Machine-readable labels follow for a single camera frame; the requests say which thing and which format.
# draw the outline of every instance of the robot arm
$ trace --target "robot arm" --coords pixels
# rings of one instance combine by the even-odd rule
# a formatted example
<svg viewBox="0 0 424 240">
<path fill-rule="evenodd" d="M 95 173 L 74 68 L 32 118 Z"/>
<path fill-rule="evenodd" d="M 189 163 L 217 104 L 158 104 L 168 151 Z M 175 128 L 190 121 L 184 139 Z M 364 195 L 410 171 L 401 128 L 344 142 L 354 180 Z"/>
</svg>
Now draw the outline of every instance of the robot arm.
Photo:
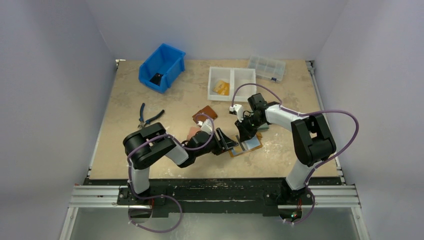
<svg viewBox="0 0 424 240">
<path fill-rule="evenodd" d="M 263 124 L 276 124 L 292 132 L 297 161 L 281 184 L 281 199 L 293 202 L 305 191 L 305 180 L 311 170 L 336 151 L 336 143 L 322 114 L 299 116 L 281 110 L 278 102 L 266 102 L 260 93 L 248 99 L 252 110 L 244 115 L 243 106 L 234 104 L 229 113 L 237 115 L 240 141 L 253 138 Z"/>
<path fill-rule="evenodd" d="M 185 144 L 184 147 L 172 138 L 160 138 L 136 151 L 131 157 L 132 165 L 130 168 L 135 193 L 139 195 L 149 194 L 150 166 L 163 156 L 167 156 L 178 167 L 185 168 L 193 164 L 196 158 L 201 155 L 211 152 L 215 155 L 220 155 L 238 145 L 237 142 L 227 137 L 220 128 L 216 129 L 211 141 L 207 143 L 211 134 L 213 134 L 212 127 L 208 124 L 208 121 L 206 120 L 202 124 L 201 130 L 190 140 L 183 142 Z M 131 133 L 123 140 L 126 155 L 128 156 L 134 149 L 146 143 L 149 139 L 164 134 L 166 134 L 166 129 L 159 122 Z"/>
</svg>

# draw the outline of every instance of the gray wall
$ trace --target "gray wall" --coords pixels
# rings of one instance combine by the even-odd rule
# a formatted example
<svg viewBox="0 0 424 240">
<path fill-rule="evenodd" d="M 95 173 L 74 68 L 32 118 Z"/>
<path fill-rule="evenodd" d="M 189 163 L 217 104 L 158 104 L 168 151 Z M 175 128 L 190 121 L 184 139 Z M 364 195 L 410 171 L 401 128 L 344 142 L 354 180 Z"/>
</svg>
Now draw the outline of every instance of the gray wall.
<svg viewBox="0 0 424 240">
<path fill-rule="evenodd" d="M 372 239 L 424 235 L 424 2 L 350 0 L 316 59 L 326 109 L 359 135 L 340 162 Z M 339 146 L 353 132 L 331 116 Z"/>
<path fill-rule="evenodd" d="M 161 43 L 189 59 L 315 59 L 347 0 L 87 0 L 117 59 Z"/>
<path fill-rule="evenodd" d="M 1 239 L 58 239 L 115 61 L 84 0 L 0 1 Z"/>
</svg>

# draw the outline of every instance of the brown wallet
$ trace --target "brown wallet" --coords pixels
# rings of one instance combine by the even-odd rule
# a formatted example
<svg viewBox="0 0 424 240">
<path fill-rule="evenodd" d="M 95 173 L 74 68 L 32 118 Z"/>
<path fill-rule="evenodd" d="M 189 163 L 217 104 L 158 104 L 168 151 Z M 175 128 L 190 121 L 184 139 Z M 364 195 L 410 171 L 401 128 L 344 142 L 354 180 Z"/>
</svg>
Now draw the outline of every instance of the brown wallet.
<svg viewBox="0 0 424 240">
<path fill-rule="evenodd" d="M 204 108 L 200 109 L 196 114 L 193 115 L 193 121 L 197 124 L 198 121 L 204 122 L 206 120 L 205 116 L 198 116 L 196 119 L 197 114 L 206 114 L 212 119 L 216 119 L 218 117 L 218 114 L 209 106 L 205 106 Z"/>
</svg>

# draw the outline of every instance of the cable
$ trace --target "cable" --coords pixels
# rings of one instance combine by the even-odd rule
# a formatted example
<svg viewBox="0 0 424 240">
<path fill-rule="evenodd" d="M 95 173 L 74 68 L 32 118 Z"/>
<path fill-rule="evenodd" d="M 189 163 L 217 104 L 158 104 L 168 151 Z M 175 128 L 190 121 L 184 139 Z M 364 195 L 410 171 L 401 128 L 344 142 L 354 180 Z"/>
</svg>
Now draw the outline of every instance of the cable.
<svg viewBox="0 0 424 240">
<path fill-rule="evenodd" d="M 247 86 L 247 85 L 255 85 L 255 86 L 261 87 L 261 88 L 267 90 L 268 92 L 270 92 L 272 95 L 274 95 L 279 100 L 279 102 L 280 102 L 280 109 L 283 110 L 283 111 L 285 111 L 285 112 L 287 112 L 287 113 L 298 115 L 299 117 L 315 116 L 315 115 L 318 115 L 318 114 L 326 114 L 326 113 L 338 113 L 338 114 L 348 115 L 355 122 L 355 131 L 354 131 L 354 133 L 352 135 L 352 138 L 350 138 L 350 140 L 346 143 L 346 145 L 340 151 L 338 151 L 336 154 L 334 154 L 333 156 L 329 157 L 327 160 L 322 161 L 319 164 L 317 164 L 314 168 L 311 169 L 311 171 L 309 172 L 309 174 L 306 176 L 306 179 L 304 181 L 304 184 L 305 184 L 306 190 L 310 193 L 310 195 L 312 197 L 312 207 L 309 210 L 309 212 L 306 214 L 306 216 L 302 217 L 299 221 L 291 222 L 290 223 L 291 225 L 299 224 L 299 223 L 305 221 L 311 215 L 312 211 L 315 208 L 315 195 L 312 193 L 311 189 L 308 187 L 309 186 L 309 179 L 312 177 L 312 174 L 314 174 L 314 172 L 315 172 L 315 170 L 317 168 L 319 168 L 322 165 L 328 163 L 329 161 L 337 158 L 340 154 L 342 154 L 353 143 L 353 141 L 357 137 L 358 131 L 359 131 L 359 122 L 358 122 L 358 119 L 352 113 L 350 113 L 348 111 L 345 111 L 345 110 L 320 110 L 320 111 L 314 111 L 314 112 L 309 112 L 309 113 L 300 113 L 300 112 L 297 112 L 297 111 L 293 111 L 293 110 L 291 110 L 289 108 L 283 107 L 283 101 L 273 91 L 271 91 L 269 88 L 266 88 L 265 86 L 262 86 L 262 85 L 257 84 L 257 83 L 245 83 L 245 84 L 242 84 L 241 86 L 239 86 L 234 91 L 234 95 L 232 96 L 231 107 L 234 105 L 234 98 L 236 96 L 237 91 L 241 87 L 244 87 L 244 86 Z"/>
<path fill-rule="evenodd" d="M 234 91 L 234 95 L 232 96 L 232 100 L 231 100 L 231 107 L 233 107 L 233 106 L 234 106 L 234 99 L 236 98 L 236 93 L 239 91 L 239 89 L 241 89 L 242 87 L 247 86 L 247 85 L 255 85 L 255 86 L 258 86 L 258 87 L 260 87 L 260 88 L 263 88 L 263 89 L 267 90 L 267 91 L 268 91 L 268 92 L 270 92 L 272 95 L 274 95 L 274 97 L 276 97 L 276 98 L 278 99 L 278 101 L 279 101 L 279 104 L 280 104 L 280 105 L 283 105 L 283 101 L 281 100 L 281 98 L 279 98 L 279 97 L 277 96 L 277 94 L 275 94 L 273 91 L 271 91 L 271 90 L 270 90 L 269 88 L 267 88 L 266 86 L 262 86 L 262 85 L 257 84 L 257 83 L 245 83 L 245 84 L 242 84 L 242 85 L 240 85 L 239 87 L 237 87 L 237 89 Z"/>
<path fill-rule="evenodd" d="M 184 146 L 182 146 L 185 150 L 188 150 L 188 151 L 195 151 L 195 150 L 199 150 L 199 149 L 202 149 L 202 148 L 204 148 L 204 147 L 206 147 L 206 145 L 208 145 L 208 143 L 212 140 L 212 137 L 214 136 L 214 134 L 215 134 L 215 125 L 214 125 L 214 120 L 210 117 L 210 116 L 208 116 L 208 115 L 206 115 L 206 114 L 203 114 L 203 113 L 199 113 L 199 114 L 197 114 L 196 116 L 195 116 L 195 119 L 197 119 L 197 117 L 198 116 L 205 116 L 207 119 L 209 119 L 210 120 L 210 122 L 211 122 L 211 124 L 212 124 L 212 134 L 210 135 L 210 137 L 209 137 L 209 139 L 202 145 L 202 146 L 199 146 L 199 147 L 195 147 L 195 148 L 189 148 L 189 147 L 184 147 Z M 133 186 L 133 176 L 132 176 L 132 174 L 131 174 L 131 167 L 132 167 L 132 160 L 131 160 L 131 157 L 138 151 L 138 150 L 140 150 L 141 148 L 144 148 L 145 146 L 147 146 L 148 144 L 150 144 L 151 142 L 154 142 L 154 141 L 156 141 L 156 140 L 158 140 L 158 139 L 162 139 L 162 138 L 172 138 L 174 141 L 176 141 L 180 146 L 181 146 L 181 143 L 176 139 L 176 138 L 174 138 L 174 136 L 172 136 L 172 135 L 170 135 L 170 134 L 162 134 L 162 135 L 159 135 L 159 136 L 155 136 L 155 137 L 153 137 L 152 139 L 149 139 L 148 141 L 146 141 L 145 143 L 143 143 L 143 144 L 141 144 L 140 146 L 138 146 L 138 147 L 136 147 L 134 150 L 132 150 L 129 154 L 128 154 L 128 156 L 126 157 L 126 161 L 128 162 L 128 180 L 129 180 L 129 188 L 131 189 L 131 192 L 132 192 L 132 194 L 136 197 L 136 198 L 138 198 L 138 199 L 141 199 L 141 200 L 150 200 L 150 199 L 156 199 L 156 198 L 167 198 L 167 199 L 171 199 L 172 201 L 174 201 L 176 204 L 177 204 L 177 206 L 178 206 L 178 208 L 179 208 L 179 213 L 180 213 L 180 215 L 179 215 L 179 219 L 178 219 L 178 221 L 177 221 L 177 223 L 173 226 L 173 227 L 171 227 L 171 228 L 169 228 L 169 229 L 166 229 L 166 230 L 155 230 L 155 229 L 151 229 L 151 228 L 148 228 L 148 227 L 145 227 L 145 226 L 142 226 L 142 225 L 140 225 L 140 224 L 138 224 L 138 223 L 136 223 L 135 221 L 133 221 L 132 219 L 131 219 L 131 215 L 130 215 L 130 212 L 128 212 L 128 218 L 129 218 L 129 222 L 131 223 L 131 224 L 133 224 L 134 226 L 136 226 L 136 227 L 139 227 L 139 228 L 141 228 L 141 229 L 144 229 L 144 230 L 147 230 L 147 231 L 149 231 L 149 232 L 153 232 L 153 233 L 159 233 L 159 234 L 161 234 L 161 233 L 168 233 L 168 232 L 170 232 L 170 231 L 172 231 L 172 230 L 174 230 L 176 227 L 178 227 L 178 225 L 180 225 L 180 223 L 181 223 L 181 220 L 183 219 L 183 209 L 182 209 L 182 207 L 181 207 L 181 204 L 178 202 L 178 200 L 176 200 L 175 198 L 173 198 L 173 197 L 171 197 L 171 196 L 168 196 L 168 195 L 155 195 L 155 196 L 147 196 L 147 197 L 144 197 L 144 196 L 139 196 L 137 193 L 136 193 L 136 191 L 134 190 L 134 186 Z"/>
</svg>

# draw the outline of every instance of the wooden board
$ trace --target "wooden board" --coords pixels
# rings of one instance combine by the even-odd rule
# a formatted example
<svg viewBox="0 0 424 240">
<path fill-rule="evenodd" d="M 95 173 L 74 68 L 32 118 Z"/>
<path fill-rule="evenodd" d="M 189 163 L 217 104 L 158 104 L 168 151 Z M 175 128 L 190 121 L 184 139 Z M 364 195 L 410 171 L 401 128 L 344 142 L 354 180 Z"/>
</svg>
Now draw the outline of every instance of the wooden board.
<svg viewBox="0 0 424 240">
<path fill-rule="evenodd" d="M 286 74 L 282 82 L 257 78 L 258 84 L 273 90 L 283 100 L 283 105 L 304 113 L 320 109 L 314 86 L 304 60 L 285 60 Z M 104 116 L 98 146 L 94 156 L 90 179 L 128 178 L 123 139 L 135 132 L 139 124 L 139 109 L 145 103 L 144 118 L 148 119 L 162 109 L 165 114 L 159 122 L 183 141 L 190 127 L 192 116 L 209 105 L 218 114 L 215 126 L 227 136 L 238 134 L 234 125 L 236 116 L 229 114 L 230 102 L 208 101 L 209 67 L 246 68 L 248 60 L 186 60 L 185 72 L 165 94 L 155 92 L 138 80 L 142 61 L 121 61 L 116 73 L 108 107 Z M 275 98 L 266 90 L 257 88 L 265 100 Z M 231 158 L 229 153 L 219 156 L 206 154 L 186 168 L 179 168 L 163 157 L 150 168 L 150 178 L 256 178 L 286 177 L 292 169 L 296 155 L 292 134 L 288 130 L 271 125 L 262 132 L 261 149 Z M 335 162 L 320 167 L 314 176 L 337 176 Z"/>
</svg>

